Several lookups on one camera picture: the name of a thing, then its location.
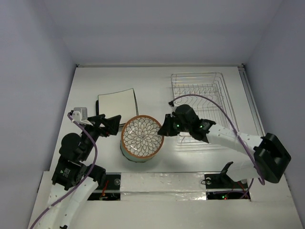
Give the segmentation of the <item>black floral square plate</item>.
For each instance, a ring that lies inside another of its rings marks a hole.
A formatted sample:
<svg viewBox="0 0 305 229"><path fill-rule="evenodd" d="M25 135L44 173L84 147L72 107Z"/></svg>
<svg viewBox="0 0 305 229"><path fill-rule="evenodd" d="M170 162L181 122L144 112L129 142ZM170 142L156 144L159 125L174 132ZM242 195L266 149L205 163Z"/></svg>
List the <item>black floral square plate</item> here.
<svg viewBox="0 0 305 229"><path fill-rule="evenodd" d="M95 102L95 112L96 112L96 115L99 115L99 100L96 100Z"/></svg>

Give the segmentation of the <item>white square plate black rim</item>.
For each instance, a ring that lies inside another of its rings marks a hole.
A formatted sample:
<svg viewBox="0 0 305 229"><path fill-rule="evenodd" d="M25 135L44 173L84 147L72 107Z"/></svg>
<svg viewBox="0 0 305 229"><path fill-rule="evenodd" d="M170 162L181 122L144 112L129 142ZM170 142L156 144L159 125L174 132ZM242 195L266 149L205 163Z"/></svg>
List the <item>white square plate black rim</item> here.
<svg viewBox="0 0 305 229"><path fill-rule="evenodd" d="M120 127L123 127L127 121L139 115L136 94L133 88L121 91L120 99Z"/></svg>

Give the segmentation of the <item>white petal pattern bowl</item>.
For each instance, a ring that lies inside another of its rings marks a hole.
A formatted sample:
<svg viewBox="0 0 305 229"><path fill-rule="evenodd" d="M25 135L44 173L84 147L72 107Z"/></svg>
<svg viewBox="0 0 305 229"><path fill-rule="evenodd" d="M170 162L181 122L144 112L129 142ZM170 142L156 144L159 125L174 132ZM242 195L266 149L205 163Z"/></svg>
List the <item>white petal pattern bowl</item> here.
<svg viewBox="0 0 305 229"><path fill-rule="evenodd" d="M139 149L159 152L163 146L164 137L158 135L161 124L151 116L139 115L126 122L122 129L121 141Z"/></svg>

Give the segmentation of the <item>light blue flower plate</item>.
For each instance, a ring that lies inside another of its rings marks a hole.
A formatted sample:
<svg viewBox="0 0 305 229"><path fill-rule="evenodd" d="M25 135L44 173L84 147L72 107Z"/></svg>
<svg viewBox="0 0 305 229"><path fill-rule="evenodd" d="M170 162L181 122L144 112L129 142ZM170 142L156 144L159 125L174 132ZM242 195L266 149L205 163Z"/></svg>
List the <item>light blue flower plate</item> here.
<svg viewBox="0 0 305 229"><path fill-rule="evenodd" d="M123 141L120 142L120 150L125 158L135 163L145 163L151 160L157 154L157 152L152 150L148 150L146 152L141 147L137 149L132 145L126 146Z"/></svg>

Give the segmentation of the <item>teal scalloped plate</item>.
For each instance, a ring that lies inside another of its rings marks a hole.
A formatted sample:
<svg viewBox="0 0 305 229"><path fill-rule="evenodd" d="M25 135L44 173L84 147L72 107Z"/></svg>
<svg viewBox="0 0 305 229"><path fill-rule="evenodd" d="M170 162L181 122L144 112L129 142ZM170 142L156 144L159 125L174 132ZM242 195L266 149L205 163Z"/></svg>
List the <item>teal scalloped plate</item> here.
<svg viewBox="0 0 305 229"><path fill-rule="evenodd" d="M136 156L131 154L128 150L126 150L123 145L120 145L120 150L122 155L129 161L135 162L135 163L145 163L152 159L152 157L146 157L146 156Z"/></svg>

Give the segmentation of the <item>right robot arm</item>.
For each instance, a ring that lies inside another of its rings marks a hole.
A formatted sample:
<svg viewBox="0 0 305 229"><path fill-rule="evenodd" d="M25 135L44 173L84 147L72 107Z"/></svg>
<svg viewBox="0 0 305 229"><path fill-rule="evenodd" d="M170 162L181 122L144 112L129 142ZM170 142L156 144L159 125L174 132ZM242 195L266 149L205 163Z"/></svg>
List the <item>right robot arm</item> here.
<svg viewBox="0 0 305 229"><path fill-rule="evenodd" d="M219 181L224 187L230 187L236 181L253 178L279 183L291 161L290 154L276 135L249 135L238 132L235 127L223 127L215 121L199 118L186 104L166 114L158 134L177 136L181 132L188 133L197 141L223 146L249 157L248 161L228 162L225 165L219 175Z"/></svg>

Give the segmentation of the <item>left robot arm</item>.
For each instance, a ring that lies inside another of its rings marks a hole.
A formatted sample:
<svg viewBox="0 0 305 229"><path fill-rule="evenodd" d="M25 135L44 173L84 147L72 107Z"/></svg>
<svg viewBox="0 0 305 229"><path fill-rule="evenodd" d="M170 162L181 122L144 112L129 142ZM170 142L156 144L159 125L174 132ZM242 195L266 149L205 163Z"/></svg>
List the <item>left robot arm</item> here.
<svg viewBox="0 0 305 229"><path fill-rule="evenodd" d="M47 206L30 226L32 229L72 229L93 191L107 184L106 170L96 165L96 142L99 137L117 135L121 116L88 117L86 108L74 108L67 117L81 133L63 137Z"/></svg>

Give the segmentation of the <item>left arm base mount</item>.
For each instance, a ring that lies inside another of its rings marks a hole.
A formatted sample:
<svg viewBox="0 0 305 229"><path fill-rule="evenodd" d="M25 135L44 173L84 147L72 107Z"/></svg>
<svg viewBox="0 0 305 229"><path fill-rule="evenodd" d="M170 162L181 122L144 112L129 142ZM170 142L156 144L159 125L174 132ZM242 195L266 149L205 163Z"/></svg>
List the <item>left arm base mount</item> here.
<svg viewBox="0 0 305 229"><path fill-rule="evenodd" d="M107 173L103 185L98 186L88 201L117 201L121 199L121 173Z"/></svg>

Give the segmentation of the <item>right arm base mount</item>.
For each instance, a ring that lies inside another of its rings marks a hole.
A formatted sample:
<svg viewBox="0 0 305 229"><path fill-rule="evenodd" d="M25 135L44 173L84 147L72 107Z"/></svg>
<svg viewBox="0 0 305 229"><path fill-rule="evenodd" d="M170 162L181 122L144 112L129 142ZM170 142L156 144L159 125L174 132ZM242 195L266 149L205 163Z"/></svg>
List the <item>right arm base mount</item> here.
<svg viewBox="0 0 305 229"><path fill-rule="evenodd" d="M228 169L232 164L233 162L227 163L219 173L204 174L200 183L205 186L208 199L251 199L248 191L248 182L233 181L227 175Z"/></svg>

